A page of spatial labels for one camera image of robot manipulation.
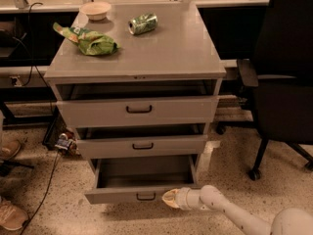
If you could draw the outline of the white and yellow gripper body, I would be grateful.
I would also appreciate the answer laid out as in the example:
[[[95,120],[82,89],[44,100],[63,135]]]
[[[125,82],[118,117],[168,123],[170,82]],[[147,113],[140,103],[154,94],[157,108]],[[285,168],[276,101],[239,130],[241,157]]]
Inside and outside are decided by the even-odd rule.
[[[162,200],[171,208],[178,209],[179,206],[175,201],[178,192],[179,192],[178,189],[169,190],[162,195]]]

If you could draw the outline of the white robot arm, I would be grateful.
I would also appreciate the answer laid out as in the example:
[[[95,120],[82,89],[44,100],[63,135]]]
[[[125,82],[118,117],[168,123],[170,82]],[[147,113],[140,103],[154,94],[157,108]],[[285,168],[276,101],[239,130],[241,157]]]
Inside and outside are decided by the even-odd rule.
[[[232,203],[212,185],[172,189],[163,194],[162,200],[183,211],[221,212],[245,235],[313,235],[313,215],[307,211],[287,208],[269,223]]]

